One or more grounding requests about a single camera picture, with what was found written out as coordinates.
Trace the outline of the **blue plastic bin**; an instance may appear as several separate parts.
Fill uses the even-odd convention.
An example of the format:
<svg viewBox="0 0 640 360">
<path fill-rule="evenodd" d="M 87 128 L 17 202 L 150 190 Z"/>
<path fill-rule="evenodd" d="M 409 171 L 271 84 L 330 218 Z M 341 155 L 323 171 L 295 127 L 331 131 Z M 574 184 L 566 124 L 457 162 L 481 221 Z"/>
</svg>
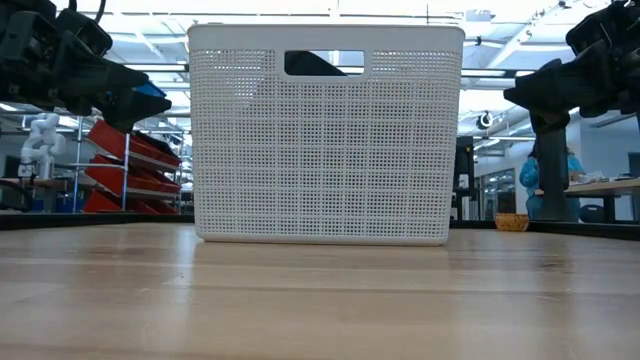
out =
<svg viewBox="0 0 640 360">
<path fill-rule="evenodd" d="M 134 90 L 138 93 L 142 93 L 149 96 L 154 96 L 159 98 L 166 97 L 166 93 L 163 92 L 160 88 L 158 88 L 156 85 L 154 85 L 151 82 L 147 82 L 143 85 L 136 86 Z"/>
</svg>

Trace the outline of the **black upright post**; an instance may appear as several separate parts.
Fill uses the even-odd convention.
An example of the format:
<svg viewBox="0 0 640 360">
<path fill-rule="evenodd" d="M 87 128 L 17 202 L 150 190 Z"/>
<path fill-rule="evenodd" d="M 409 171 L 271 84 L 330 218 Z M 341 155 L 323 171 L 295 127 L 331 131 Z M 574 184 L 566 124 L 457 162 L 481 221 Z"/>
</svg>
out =
<svg viewBox="0 0 640 360">
<path fill-rule="evenodd" d="M 564 222 L 569 207 L 565 190 L 569 186 L 566 131 L 556 129 L 537 136 L 539 186 L 543 192 L 540 219 Z"/>
</svg>

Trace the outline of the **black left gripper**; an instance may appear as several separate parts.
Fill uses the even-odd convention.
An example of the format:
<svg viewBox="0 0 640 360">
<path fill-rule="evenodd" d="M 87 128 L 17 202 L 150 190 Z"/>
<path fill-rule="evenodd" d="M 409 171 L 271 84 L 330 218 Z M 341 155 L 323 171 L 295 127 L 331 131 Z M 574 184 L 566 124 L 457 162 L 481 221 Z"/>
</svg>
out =
<svg viewBox="0 0 640 360">
<path fill-rule="evenodd" d="M 61 14 L 51 0 L 0 0 L 0 102 L 82 116 L 97 109 L 122 133 L 171 108 L 166 97 L 134 90 L 150 82 L 147 74 L 95 55 L 71 32 L 60 39 Z"/>
</svg>

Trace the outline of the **red plastic bin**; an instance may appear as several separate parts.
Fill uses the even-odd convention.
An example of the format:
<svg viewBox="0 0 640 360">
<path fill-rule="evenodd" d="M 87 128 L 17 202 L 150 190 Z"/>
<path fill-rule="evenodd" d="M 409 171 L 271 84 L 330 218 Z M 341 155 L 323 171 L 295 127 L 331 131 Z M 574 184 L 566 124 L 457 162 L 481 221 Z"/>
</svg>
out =
<svg viewBox="0 0 640 360">
<path fill-rule="evenodd" d="M 125 149 L 128 148 L 129 162 L 139 166 L 171 172 L 180 165 L 180 158 L 166 142 L 134 132 L 129 135 L 128 145 L 126 145 L 126 135 L 103 120 L 98 120 L 94 124 L 88 139 L 121 160 L 124 159 Z"/>
<path fill-rule="evenodd" d="M 127 182 L 128 193 L 178 194 L 180 191 L 177 183 L 159 171 L 130 164 L 127 177 L 124 177 L 123 166 L 124 162 L 121 160 L 98 154 L 90 160 L 90 166 L 85 170 L 85 174 L 117 196 L 122 195 L 124 182 Z"/>
<path fill-rule="evenodd" d="M 83 207 L 84 213 L 132 212 L 139 214 L 175 215 L 176 209 L 157 199 L 127 199 L 122 208 L 121 198 L 111 193 L 93 190 Z"/>
</svg>

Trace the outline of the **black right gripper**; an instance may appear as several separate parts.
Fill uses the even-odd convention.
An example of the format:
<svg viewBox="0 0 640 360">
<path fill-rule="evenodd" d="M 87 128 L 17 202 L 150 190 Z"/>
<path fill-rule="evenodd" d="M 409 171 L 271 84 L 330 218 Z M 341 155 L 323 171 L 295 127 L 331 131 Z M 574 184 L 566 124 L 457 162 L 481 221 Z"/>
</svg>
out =
<svg viewBox="0 0 640 360">
<path fill-rule="evenodd" d="M 640 116 L 640 19 L 604 19 L 600 27 L 606 42 L 596 41 L 570 62 L 552 60 L 503 91 L 529 111 L 535 133 L 565 128 L 575 108 L 587 118 L 609 111 Z"/>
</svg>

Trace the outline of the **white perforated plastic basket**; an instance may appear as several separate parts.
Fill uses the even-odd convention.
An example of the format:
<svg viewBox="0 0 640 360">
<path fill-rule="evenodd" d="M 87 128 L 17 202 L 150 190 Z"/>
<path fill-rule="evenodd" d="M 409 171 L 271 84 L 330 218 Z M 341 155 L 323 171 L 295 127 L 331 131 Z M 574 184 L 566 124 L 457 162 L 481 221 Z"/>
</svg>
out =
<svg viewBox="0 0 640 360">
<path fill-rule="evenodd" d="M 198 236 L 445 243 L 464 39 L 435 25 L 191 27 Z M 286 51 L 345 76 L 287 75 Z"/>
</svg>

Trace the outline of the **person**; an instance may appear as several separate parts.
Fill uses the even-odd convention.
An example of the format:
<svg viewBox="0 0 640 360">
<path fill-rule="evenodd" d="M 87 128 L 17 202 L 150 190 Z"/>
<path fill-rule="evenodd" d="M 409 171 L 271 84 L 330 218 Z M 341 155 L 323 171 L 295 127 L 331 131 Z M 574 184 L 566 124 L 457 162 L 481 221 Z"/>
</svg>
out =
<svg viewBox="0 0 640 360">
<path fill-rule="evenodd" d="M 539 167 L 537 161 L 537 144 L 534 144 L 527 160 L 522 166 L 519 181 L 526 188 L 527 201 L 526 208 L 530 219 L 541 220 L 541 209 L 543 198 L 536 196 L 535 192 L 539 188 Z M 568 174 L 571 181 L 577 181 L 581 175 L 585 174 L 584 168 L 578 157 L 567 149 Z M 568 198 L 569 221 L 578 222 L 580 214 L 580 200 L 578 198 Z"/>
</svg>

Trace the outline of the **metal shelf rack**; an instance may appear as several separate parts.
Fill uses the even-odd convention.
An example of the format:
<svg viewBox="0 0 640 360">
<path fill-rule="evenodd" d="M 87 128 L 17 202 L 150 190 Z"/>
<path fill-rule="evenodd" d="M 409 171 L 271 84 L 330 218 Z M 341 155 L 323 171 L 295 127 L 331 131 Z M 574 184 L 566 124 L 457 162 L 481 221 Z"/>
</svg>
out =
<svg viewBox="0 0 640 360">
<path fill-rule="evenodd" d="M 128 145 L 129 135 L 130 134 L 125 134 L 126 135 L 126 142 L 125 142 L 126 145 Z M 100 154 L 100 155 L 104 155 L 104 156 L 112 158 L 112 159 L 121 160 L 121 159 L 119 159 L 119 158 L 107 153 L 105 150 L 101 149 L 100 147 L 98 147 L 96 144 L 94 144 L 90 140 L 89 140 L 89 142 L 97 147 L 97 152 L 96 152 L 95 155 Z M 85 174 L 85 170 L 90 166 L 90 160 L 88 161 L 88 163 L 82 164 L 82 165 L 79 166 L 79 168 L 83 171 L 84 175 L 86 175 Z M 123 166 L 124 177 L 127 177 L 128 166 L 130 164 L 132 164 L 132 163 L 129 162 L 128 148 L 125 149 L 125 157 L 121 161 L 124 162 L 124 166 Z M 180 165 L 178 166 L 178 168 L 176 170 L 171 171 L 171 172 L 164 171 L 164 170 L 156 170 L 156 171 L 159 171 L 159 172 L 163 173 L 167 178 L 169 178 L 171 181 L 173 181 L 173 182 L 175 182 L 175 183 L 177 183 L 179 185 L 177 175 L 178 175 L 178 170 L 180 169 Z M 172 207 L 174 207 L 176 209 L 176 211 L 177 211 L 176 214 L 179 213 L 179 198 L 180 198 L 180 193 L 181 193 L 181 186 L 180 185 L 179 185 L 180 191 L 179 191 L 178 194 L 147 193 L 147 192 L 130 192 L 130 193 L 128 193 L 127 190 L 126 190 L 127 182 L 124 182 L 123 193 L 122 193 L 121 196 L 117 196 L 117 195 L 113 194 L 112 192 L 110 192 L 108 189 L 102 187 L 100 184 L 96 183 L 89 176 L 87 176 L 87 177 L 89 178 L 89 180 L 91 180 L 93 182 L 92 191 L 93 190 L 98 190 L 98 191 L 108 192 L 108 193 L 111 193 L 112 195 L 114 195 L 115 197 L 121 198 L 121 200 L 122 200 L 122 208 L 125 208 L 127 199 L 133 199 L 133 198 L 136 198 L 136 199 L 157 199 L 157 200 L 165 201 L 170 206 L 172 206 Z"/>
</svg>

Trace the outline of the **black background monitor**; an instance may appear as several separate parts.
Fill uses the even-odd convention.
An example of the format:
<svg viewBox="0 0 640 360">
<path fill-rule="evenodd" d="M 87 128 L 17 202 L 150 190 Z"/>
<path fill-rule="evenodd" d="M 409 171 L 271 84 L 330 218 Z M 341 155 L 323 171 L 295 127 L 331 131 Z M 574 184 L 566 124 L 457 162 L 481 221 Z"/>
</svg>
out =
<svg viewBox="0 0 640 360">
<path fill-rule="evenodd" d="M 466 175 L 468 185 L 460 185 L 460 176 Z M 474 183 L 474 138 L 472 136 L 461 136 L 456 139 L 455 162 L 453 176 L 453 192 L 455 194 L 455 208 L 457 219 L 463 219 L 462 199 L 468 197 L 470 200 L 476 199 L 476 187 Z"/>
</svg>

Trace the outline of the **background wooden table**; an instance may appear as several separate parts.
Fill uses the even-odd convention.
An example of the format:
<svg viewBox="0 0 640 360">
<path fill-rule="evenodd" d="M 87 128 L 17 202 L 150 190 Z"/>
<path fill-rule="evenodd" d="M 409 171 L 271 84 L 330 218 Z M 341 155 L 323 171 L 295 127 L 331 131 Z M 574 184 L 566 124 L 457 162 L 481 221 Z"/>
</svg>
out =
<svg viewBox="0 0 640 360">
<path fill-rule="evenodd" d="M 534 192 L 533 200 L 538 207 L 529 218 L 535 221 L 578 223 L 583 210 L 578 200 L 596 198 L 601 199 L 603 205 L 593 222 L 622 224 L 621 220 L 616 219 L 615 210 L 615 199 L 621 196 L 640 197 L 640 178 L 577 185 L 560 180 L 551 181 Z"/>
</svg>

